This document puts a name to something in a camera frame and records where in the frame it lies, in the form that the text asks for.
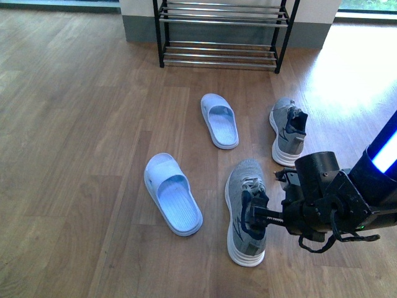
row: robotic arm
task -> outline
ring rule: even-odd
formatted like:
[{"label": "robotic arm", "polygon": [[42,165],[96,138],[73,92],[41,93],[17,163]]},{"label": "robotic arm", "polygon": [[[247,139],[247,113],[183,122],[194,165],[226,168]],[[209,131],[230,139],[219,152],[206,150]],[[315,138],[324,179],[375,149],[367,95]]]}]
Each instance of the robotic arm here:
[{"label": "robotic arm", "polygon": [[[330,151],[296,160],[296,169],[276,172],[285,191],[282,212],[252,202],[249,224],[264,228],[281,225],[312,253],[323,253],[336,240],[375,241],[379,235],[363,237],[358,232],[397,224],[397,111],[369,145],[352,169],[340,169]],[[312,250],[303,239],[325,242]]]}]

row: black cable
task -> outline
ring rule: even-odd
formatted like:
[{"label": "black cable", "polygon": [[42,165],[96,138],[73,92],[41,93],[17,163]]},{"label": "black cable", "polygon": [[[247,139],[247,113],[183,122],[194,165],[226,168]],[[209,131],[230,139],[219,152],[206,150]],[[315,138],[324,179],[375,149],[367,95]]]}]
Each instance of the black cable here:
[{"label": "black cable", "polygon": [[380,239],[379,235],[370,235],[364,237],[364,236],[360,236],[356,232],[350,233],[351,235],[353,235],[353,237],[342,238],[343,232],[339,231],[339,229],[336,226],[336,220],[335,220],[336,213],[337,213],[336,209],[333,209],[331,212],[332,235],[328,238],[327,243],[322,248],[320,248],[319,250],[312,250],[310,247],[304,245],[303,239],[305,237],[303,235],[299,236],[299,246],[309,251],[310,253],[324,253],[333,246],[336,240],[339,240],[340,242],[355,242],[355,241],[372,242]]}]

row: shoelace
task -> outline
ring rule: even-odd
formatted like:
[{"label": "shoelace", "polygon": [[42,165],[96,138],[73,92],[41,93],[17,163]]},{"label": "shoelace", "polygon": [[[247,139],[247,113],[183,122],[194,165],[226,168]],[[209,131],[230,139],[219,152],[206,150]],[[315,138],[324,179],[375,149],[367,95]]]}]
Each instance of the shoelace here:
[{"label": "shoelace", "polygon": [[287,113],[290,112],[290,110],[293,111],[293,115],[292,115],[292,119],[295,119],[297,117],[297,115],[299,115],[300,112],[302,112],[302,110],[298,107],[292,106],[288,109]]},{"label": "shoelace", "polygon": [[242,189],[247,190],[252,197],[255,197],[258,192],[265,191],[264,184],[259,178],[245,177],[242,183]]}]

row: gray baseboard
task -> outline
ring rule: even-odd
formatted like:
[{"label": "gray baseboard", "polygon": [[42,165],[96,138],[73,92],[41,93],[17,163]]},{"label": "gray baseboard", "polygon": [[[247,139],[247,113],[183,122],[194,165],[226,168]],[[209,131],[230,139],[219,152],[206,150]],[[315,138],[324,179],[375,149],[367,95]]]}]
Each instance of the gray baseboard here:
[{"label": "gray baseboard", "polygon": [[[154,17],[123,16],[123,23],[128,42],[156,41]],[[261,27],[197,24],[169,24],[169,26],[171,40],[270,45],[273,36],[273,29]],[[322,48],[330,28],[331,24],[296,22],[293,25],[288,46]],[[283,42],[285,30],[280,29],[277,41],[279,46]]]},{"label": "gray baseboard", "polygon": [[368,14],[358,12],[337,12],[334,22],[358,24],[396,25],[397,14]]}]

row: shoe rack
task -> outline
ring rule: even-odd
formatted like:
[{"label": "shoe rack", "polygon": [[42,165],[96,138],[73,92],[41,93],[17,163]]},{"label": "shoe rack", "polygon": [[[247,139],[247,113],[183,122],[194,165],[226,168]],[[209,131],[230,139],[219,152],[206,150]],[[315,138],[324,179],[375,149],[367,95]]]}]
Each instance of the shoe rack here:
[{"label": "shoe rack", "polygon": [[[158,7],[157,0],[153,0],[160,67],[200,65],[279,73],[300,0],[295,0],[291,14],[285,8],[286,2],[281,0],[279,6],[251,6],[163,0]],[[273,30],[273,36],[270,45],[173,40],[170,31],[175,25],[170,26],[171,23],[230,26],[230,30],[235,26],[263,27]],[[286,30],[278,52],[276,43],[281,28]]]}]

